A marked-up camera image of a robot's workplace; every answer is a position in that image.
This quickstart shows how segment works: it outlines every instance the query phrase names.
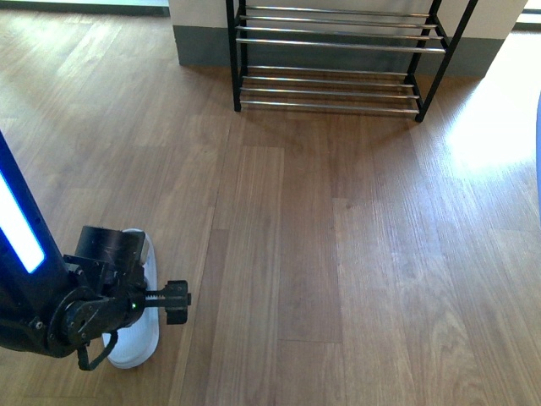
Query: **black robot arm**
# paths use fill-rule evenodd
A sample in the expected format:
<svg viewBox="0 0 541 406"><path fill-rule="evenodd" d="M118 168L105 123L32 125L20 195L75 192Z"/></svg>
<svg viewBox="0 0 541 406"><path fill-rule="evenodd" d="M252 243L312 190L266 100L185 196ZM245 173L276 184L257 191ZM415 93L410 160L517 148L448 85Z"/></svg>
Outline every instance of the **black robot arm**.
<svg viewBox="0 0 541 406"><path fill-rule="evenodd" d="M0 133L0 345L52 357L75 350L83 370L112 351L120 328L145 307L165 307L167 324L183 324L186 281L147 291L145 233L84 227L74 255L62 256ZM86 347L112 339L89 362Z"/></svg>

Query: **white shoe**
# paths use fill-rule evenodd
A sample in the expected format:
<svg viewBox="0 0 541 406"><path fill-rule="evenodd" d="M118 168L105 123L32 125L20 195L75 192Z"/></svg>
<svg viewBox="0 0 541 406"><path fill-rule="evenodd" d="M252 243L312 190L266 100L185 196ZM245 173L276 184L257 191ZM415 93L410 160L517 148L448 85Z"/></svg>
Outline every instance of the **white shoe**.
<svg viewBox="0 0 541 406"><path fill-rule="evenodd" d="M141 231L137 228L123 230ZM148 244L148 255L143 267L148 290L157 290L158 274L156 271L156 257L154 245L149 235L145 234L145 242ZM134 368L143 364L156 350L160 337L160 325L158 321L158 308L147 307L143 315L130 327L118 330L118 342L113 351L107 357L111 364L121 369ZM107 346L111 339L110 334L103 334L103 344Z"/></svg>

